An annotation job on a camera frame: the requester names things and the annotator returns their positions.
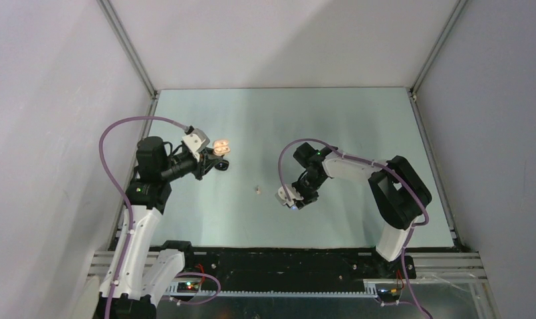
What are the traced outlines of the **beige square earbud case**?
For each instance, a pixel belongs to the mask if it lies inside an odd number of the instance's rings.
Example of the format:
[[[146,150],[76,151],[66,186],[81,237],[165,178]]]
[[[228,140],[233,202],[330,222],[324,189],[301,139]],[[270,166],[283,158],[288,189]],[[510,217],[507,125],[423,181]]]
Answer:
[[[229,140],[221,139],[213,142],[213,153],[217,156],[224,156],[231,151]]]

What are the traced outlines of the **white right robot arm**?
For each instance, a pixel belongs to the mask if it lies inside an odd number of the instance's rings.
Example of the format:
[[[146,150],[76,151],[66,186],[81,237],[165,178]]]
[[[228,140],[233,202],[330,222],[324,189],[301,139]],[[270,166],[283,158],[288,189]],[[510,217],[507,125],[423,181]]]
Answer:
[[[430,218],[426,211],[432,194],[409,161],[395,156],[376,161],[349,155],[326,144],[317,150],[310,139],[303,139],[293,157],[303,173],[292,184],[283,183],[276,193],[282,205],[300,210],[319,198],[319,189],[329,179],[367,183],[384,226],[374,248],[374,272],[389,278],[406,265],[406,247],[414,229]]]

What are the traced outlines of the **black glossy earbud charging case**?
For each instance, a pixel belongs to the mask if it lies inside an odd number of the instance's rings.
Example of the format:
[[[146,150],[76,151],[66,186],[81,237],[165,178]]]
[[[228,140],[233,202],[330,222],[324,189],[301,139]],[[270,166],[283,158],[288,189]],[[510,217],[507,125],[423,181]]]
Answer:
[[[227,171],[229,168],[229,162],[228,161],[221,161],[218,163],[215,168],[220,171]]]

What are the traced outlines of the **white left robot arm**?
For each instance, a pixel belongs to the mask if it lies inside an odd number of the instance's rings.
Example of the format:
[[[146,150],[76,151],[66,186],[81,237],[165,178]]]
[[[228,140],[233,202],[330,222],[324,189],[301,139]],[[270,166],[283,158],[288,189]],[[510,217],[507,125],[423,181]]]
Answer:
[[[99,290],[95,318],[155,318],[157,306],[171,281],[178,274],[189,276],[196,258],[179,249],[164,249],[158,260],[145,269],[154,232],[171,194],[171,183],[191,174],[201,180],[211,169],[228,166],[225,155],[229,141],[209,140],[197,132],[182,138],[181,144],[166,151],[168,145],[157,136],[138,142],[133,177],[124,197],[124,217],[120,238]]]

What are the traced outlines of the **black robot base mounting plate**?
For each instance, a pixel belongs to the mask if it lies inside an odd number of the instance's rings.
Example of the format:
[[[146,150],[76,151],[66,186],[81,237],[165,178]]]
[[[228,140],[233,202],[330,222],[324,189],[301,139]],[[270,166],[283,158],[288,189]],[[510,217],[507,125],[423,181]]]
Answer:
[[[283,249],[194,247],[183,251],[186,270],[203,270],[221,288],[354,290],[371,279],[416,278],[412,257],[406,265],[384,265],[374,249]]]

